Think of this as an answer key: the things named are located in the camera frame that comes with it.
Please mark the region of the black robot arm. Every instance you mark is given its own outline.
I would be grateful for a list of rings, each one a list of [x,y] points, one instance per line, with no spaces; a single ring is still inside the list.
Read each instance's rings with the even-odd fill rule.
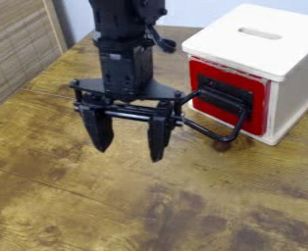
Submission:
[[[75,111],[92,144],[105,151],[113,139],[114,118],[145,122],[150,159],[162,158],[169,133],[177,124],[183,93],[153,79],[153,46],[167,53],[175,42],[153,29],[167,14],[164,0],[89,0],[94,21],[93,45],[101,77],[74,79]]]

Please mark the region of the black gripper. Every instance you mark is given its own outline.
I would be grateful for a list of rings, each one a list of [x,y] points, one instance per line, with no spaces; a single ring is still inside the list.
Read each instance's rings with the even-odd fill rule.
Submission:
[[[112,119],[149,122],[150,159],[157,162],[175,126],[183,124],[184,94],[153,79],[153,45],[97,42],[100,78],[73,79],[74,107],[94,148],[104,152],[113,139]]]

